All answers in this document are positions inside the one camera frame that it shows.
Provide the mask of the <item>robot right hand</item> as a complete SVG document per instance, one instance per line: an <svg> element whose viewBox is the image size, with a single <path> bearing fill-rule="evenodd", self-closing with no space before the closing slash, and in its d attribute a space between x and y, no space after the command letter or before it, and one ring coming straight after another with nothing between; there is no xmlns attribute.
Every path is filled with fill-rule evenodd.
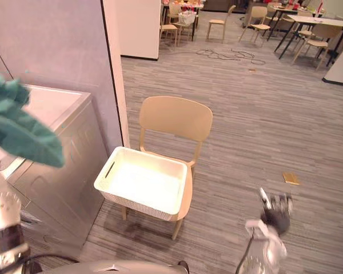
<svg viewBox="0 0 343 274"><path fill-rule="evenodd" d="M279 236L284 235L290 228L290 218L293 211L291 194L283 192L269 195L262 187L258 191L262 201L263 211L261 220L269 227L275 229Z"/></svg>

